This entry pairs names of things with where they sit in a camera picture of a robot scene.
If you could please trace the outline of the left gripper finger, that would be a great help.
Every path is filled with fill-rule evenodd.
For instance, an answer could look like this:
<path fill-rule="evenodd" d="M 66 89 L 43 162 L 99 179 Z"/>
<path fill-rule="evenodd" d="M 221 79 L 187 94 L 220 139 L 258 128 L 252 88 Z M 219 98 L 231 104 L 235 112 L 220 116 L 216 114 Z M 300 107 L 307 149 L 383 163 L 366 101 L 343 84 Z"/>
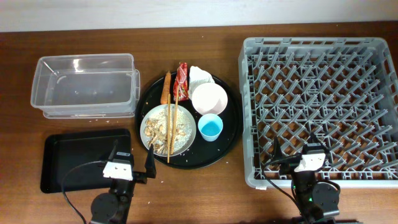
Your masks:
<path fill-rule="evenodd" d="M 154 145 L 151 144 L 149 146 L 149 151 L 146 158 L 146 163 L 144 165 L 146 169 L 146 177 L 154 179 L 156 178 L 156 168 L 155 168 L 155 159 L 154 159 Z"/>
<path fill-rule="evenodd" d="M 110 155 L 109 155 L 109 157 L 108 157 L 108 161 L 112 161 L 112 160 L 113 160 L 114 154 L 115 154 L 116 151 L 117 151 L 117 147 L 118 147 L 118 140 L 116 139 L 116 140 L 114 140 L 114 142 L 113 142 L 113 149 L 112 149 L 112 151 L 111 151 L 111 153 L 110 153 Z"/>

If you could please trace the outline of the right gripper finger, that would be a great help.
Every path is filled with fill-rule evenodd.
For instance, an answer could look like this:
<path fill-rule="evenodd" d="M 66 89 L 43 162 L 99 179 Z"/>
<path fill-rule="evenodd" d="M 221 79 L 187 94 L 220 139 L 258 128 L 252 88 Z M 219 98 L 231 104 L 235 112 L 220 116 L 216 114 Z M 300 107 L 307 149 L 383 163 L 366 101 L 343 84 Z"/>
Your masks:
<path fill-rule="evenodd" d="M 274 143 L 273 143 L 272 160 L 273 161 L 278 161 L 279 159 L 282 159 L 282 158 L 283 158 L 282 149 L 280 148 L 280 142 L 278 140 L 278 137 L 276 136 L 274 138 Z"/>
<path fill-rule="evenodd" d="M 316 137 L 315 133 L 310 133 L 308 143 L 310 145 L 322 145 L 322 142 Z"/>

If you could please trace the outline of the blue cup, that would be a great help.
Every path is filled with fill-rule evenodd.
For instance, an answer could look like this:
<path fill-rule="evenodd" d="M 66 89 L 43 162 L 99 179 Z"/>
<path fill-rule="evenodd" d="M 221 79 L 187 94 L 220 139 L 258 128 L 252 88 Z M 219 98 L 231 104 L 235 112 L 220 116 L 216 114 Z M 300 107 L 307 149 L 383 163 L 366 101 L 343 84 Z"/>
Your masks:
<path fill-rule="evenodd" d="M 198 130 L 204 140 L 213 142 L 223 130 L 223 120 L 217 114 L 205 114 L 198 121 Z"/>

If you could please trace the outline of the wooden chopstick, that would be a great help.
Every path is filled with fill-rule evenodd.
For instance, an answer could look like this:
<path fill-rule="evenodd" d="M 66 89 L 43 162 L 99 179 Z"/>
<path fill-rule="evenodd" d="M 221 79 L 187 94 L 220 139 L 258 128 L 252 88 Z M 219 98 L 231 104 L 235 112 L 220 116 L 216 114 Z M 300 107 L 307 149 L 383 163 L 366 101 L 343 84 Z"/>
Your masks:
<path fill-rule="evenodd" d="M 173 120 L 172 143 L 171 143 L 171 153 L 172 154 L 174 153 L 174 145 L 175 145 L 175 137 L 176 137 L 178 101 L 179 101 L 179 87 L 177 87 L 175 107 L 174 107 L 174 120 Z"/>
<path fill-rule="evenodd" d="M 170 127 L 170 119 L 171 119 L 171 95 L 170 93 L 168 94 L 167 98 L 167 163 L 170 161 L 170 144 L 171 144 L 171 127 Z"/>

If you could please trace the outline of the orange carrot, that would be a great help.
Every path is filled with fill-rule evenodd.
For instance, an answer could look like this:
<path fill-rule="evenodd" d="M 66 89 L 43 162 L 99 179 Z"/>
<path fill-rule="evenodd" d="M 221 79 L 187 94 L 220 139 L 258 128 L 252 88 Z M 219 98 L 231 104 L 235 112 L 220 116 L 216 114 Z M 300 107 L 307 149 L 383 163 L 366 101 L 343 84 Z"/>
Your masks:
<path fill-rule="evenodd" d="M 168 71 L 164 77 L 164 85 L 162 89 L 162 94 L 160 97 L 160 104 L 164 105 L 168 103 L 168 97 L 170 93 L 170 83 L 171 83 L 171 72 Z"/>

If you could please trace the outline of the red snack wrapper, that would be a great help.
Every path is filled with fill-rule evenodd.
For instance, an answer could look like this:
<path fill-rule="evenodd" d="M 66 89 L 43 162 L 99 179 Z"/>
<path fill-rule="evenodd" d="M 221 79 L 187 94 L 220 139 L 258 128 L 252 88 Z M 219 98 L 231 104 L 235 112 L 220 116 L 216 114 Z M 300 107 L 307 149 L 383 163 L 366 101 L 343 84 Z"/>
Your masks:
<path fill-rule="evenodd" d="M 174 100 L 185 101 L 188 100 L 188 68 L 187 63 L 181 63 L 177 69 L 177 75 L 174 82 Z"/>

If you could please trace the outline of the white napkin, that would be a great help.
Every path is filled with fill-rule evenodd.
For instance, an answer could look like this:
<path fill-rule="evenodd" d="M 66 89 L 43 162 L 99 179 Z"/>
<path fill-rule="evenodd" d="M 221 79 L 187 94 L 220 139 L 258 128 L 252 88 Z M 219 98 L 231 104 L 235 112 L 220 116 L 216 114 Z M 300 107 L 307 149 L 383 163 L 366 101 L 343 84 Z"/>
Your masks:
<path fill-rule="evenodd" d="M 196 66 L 191 66 L 189 71 L 188 98 L 191 100 L 195 89 L 204 83 L 214 83 L 210 73 Z"/>

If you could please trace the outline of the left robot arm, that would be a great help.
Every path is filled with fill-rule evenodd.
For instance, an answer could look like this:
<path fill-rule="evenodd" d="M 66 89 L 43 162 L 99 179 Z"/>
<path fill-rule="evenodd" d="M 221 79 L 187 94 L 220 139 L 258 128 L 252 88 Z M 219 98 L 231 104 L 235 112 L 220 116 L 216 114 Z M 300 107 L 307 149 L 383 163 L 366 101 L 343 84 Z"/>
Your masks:
<path fill-rule="evenodd" d="M 145 171 L 134 171 L 134 156 L 127 151 L 113 149 L 105 162 L 103 177 L 111 180 L 108 192 L 99 194 L 91 204 L 90 223 L 126 223 L 136 184 L 146 184 L 156 177 L 154 146 L 150 145 Z"/>

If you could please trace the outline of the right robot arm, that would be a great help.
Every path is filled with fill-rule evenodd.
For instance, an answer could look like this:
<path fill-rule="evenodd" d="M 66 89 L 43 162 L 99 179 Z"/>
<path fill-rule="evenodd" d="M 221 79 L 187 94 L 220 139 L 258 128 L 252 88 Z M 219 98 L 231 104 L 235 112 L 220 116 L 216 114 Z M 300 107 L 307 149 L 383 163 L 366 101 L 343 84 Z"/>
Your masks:
<path fill-rule="evenodd" d="M 329 159 L 329 153 L 314 133 L 310 134 L 302 151 L 293 156 L 284 156 L 279 140 L 274 139 L 271 164 L 279 165 L 279 173 L 292 178 L 290 189 L 300 212 L 298 223 L 334 223 L 334 217 L 340 213 L 340 186 L 316 178 Z"/>

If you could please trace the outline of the grey dishwasher rack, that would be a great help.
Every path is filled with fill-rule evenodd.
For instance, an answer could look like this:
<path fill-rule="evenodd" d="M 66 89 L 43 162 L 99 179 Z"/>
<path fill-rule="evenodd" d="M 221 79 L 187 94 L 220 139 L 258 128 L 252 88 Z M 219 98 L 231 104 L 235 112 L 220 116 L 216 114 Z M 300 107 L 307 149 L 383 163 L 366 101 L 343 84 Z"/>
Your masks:
<path fill-rule="evenodd" d="M 249 37 L 238 67 L 248 186 L 289 187 L 268 163 L 274 138 L 291 156 L 315 133 L 330 150 L 318 178 L 397 187 L 397 72 L 384 39 Z"/>

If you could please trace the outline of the black rectangular tray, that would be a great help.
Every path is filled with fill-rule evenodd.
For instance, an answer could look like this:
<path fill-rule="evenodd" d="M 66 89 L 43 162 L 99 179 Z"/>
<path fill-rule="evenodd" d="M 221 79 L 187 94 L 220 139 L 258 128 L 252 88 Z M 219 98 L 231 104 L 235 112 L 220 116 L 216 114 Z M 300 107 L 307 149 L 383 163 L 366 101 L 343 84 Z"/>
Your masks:
<path fill-rule="evenodd" d="M 45 194 L 61 192 L 61 182 L 72 168 L 92 161 L 108 159 L 114 140 L 117 149 L 129 152 L 131 134 L 127 129 L 109 129 L 82 133 L 56 134 L 45 141 L 40 189 Z M 108 188 L 111 180 L 103 177 L 103 166 L 91 164 L 68 175 L 64 188 L 76 190 Z"/>

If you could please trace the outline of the round black tray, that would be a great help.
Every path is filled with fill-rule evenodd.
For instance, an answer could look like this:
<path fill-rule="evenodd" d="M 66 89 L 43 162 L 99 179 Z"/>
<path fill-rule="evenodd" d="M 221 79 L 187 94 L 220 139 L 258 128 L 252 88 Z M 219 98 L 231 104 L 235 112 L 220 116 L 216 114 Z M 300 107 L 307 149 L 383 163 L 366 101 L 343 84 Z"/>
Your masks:
<path fill-rule="evenodd" d="M 213 76 L 216 84 L 223 87 L 228 96 L 226 109 L 219 114 L 223 120 L 223 130 L 213 142 L 205 141 L 200 133 L 196 133 L 193 144 L 181 155 L 170 158 L 154 156 L 155 160 L 176 169 L 199 169 L 214 164 L 223 158 L 236 145 L 243 133 L 243 115 L 241 102 L 233 89 L 222 79 Z M 136 135 L 140 136 L 140 127 L 144 116 L 153 108 L 160 105 L 160 96 L 164 85 L 164 78 L 158 78 L 140 97 L 135 117 Z"/>

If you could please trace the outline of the clear plastic bin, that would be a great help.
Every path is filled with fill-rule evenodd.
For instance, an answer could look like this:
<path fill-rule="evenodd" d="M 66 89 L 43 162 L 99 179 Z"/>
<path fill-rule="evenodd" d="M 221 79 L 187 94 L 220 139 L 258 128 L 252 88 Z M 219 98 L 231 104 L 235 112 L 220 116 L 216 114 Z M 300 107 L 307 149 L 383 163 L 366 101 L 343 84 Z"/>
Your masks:
<path fill-rule="evenodd" d="M 37 62 L 30 104 L 48 119 L 132 118 L 140 90 L 131 54 L 47 56 Z"/>

